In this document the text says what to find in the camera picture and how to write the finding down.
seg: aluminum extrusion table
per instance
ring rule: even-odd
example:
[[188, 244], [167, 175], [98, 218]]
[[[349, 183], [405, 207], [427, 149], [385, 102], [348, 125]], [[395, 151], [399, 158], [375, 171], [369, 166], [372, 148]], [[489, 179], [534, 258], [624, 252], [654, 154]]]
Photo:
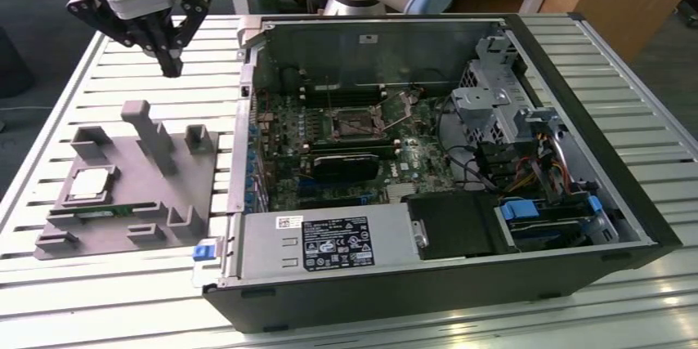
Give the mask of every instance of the aluminum extrusion table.
[[[698, 146], [586, 22], [523, 17], [684, 247], [567, 298], [244, 335], [192, 286], [191, 248], [40, 262], [41, 231], [78, 125], [134, 135], [125, 100], [145, 99], [171, 132], [221, 132], [211, 235], [224, 232], [239, 97], [236, 16], [212, 16], [183, 76], [96, 34], [0, 203], [0, 347], [683, 347], [698, 339]], [[546, 94], [538, 94], [546, 101]]]

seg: yellow wire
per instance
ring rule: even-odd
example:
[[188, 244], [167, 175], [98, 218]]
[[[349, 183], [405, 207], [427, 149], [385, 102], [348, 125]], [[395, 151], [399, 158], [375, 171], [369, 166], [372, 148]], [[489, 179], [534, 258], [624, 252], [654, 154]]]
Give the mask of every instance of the yellow wire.
[[568, 183], [570, 179], [568, 179], [567, 171], [564, 170], [563, 166], [556, 162], [552, 162], [552, 167], [555, 167], [559, 170], [559, 176], [563, 178], [563, 187], [564, 187], [564, 190], [568, 191], [567, 189], [570, 188], [570, 183]]
[[508, 192], [511, 192], [512, 190], [515, 190], [516, 188], [520, 188], [523, 187], [524, 185], [527, 185], [531, 180], [535, 179], [535, 173], [531, 173], [530, 175], [527, 175], [509, 189], [508, 189]]

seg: floor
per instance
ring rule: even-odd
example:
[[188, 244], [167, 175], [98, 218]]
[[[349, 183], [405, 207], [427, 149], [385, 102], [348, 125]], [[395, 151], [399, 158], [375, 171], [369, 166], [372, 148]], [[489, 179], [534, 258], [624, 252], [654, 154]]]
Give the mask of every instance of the floor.
[[[30, 90], [0, 99], [0, 122], [5, 123], [0, 132], [0, 198], [49, 114], [49, 110], [1, 109], [54, 105], [93, 35], [93, 30], [65, 12], [66, 1], [0, 0], [0, 26], [6, 29], [36, 78]], [[229, 14], [229, 4], [229, 0], [215, 0], [212, 14]], [[698, 109], [696, 59], [698, 29], [686, 28], [672, 16], [631, 65], [694, 136], [698, 136], [698, 116], [692, 115]]]

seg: motherboard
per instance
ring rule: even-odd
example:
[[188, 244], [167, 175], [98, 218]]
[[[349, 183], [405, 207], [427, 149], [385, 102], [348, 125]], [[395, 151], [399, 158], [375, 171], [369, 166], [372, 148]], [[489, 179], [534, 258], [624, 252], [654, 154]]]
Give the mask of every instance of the motherboard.
[[257, 95], [271, 211], [397, 203], [453, 188], [433, 134], [443, 98], [415, 87], [299, 93]]

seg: green circuit board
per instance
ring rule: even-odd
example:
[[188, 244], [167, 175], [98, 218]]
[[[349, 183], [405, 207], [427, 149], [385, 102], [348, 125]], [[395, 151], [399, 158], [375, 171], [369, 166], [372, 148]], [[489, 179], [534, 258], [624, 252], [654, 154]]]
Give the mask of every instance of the green circuit board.
[[[396, 97], [404, 91], [393, 89], [388, 92], [389, 97]], [[432, 135], [433, 106], [443, 97], [415, 100], [408, 108], [409, 116], [405, 116], [404, 104], [399, 100], [385, 101], [388, 105], [380, 106], [380, 118], [373, 118], [373, 123], [383, 121], [384, 127], [405, 119], [384, 132], [373, 134], [368, 132], [369, 125], [361, 117], [361, 108], [333, 109], [329, 114], [327, 108], [303, 107], [291, 96], [272, 96], [268, 104], [264, 101], [259, 103], [264, 109], [259, 118], [271, 119], [268, 114], [272, 114], [272, 121], [261, 128], [265, 130], [263, 151], [271, 211], [332, 207], [335, 202], [344, 205], [347, 201], [359, 205], [387, 204], [388, 186], [397, 184], [411, 185], [415, 192], [453, 189], [455, 179]], [[344, 114], [344, 118], [337, 117], [337, 111]], [[337, 123], [336, 119], [347, 119], [345, 124], [343, 120]], [[348, 134], [349, 140], [388, 140], [396, 152], [395, 158], [379, 161], [377, 176], [372, 180], [319, 184], [304, 174], [308, 158], [303, 146], [309, 141], [315, 145], [331, 143], [343, 132]]]

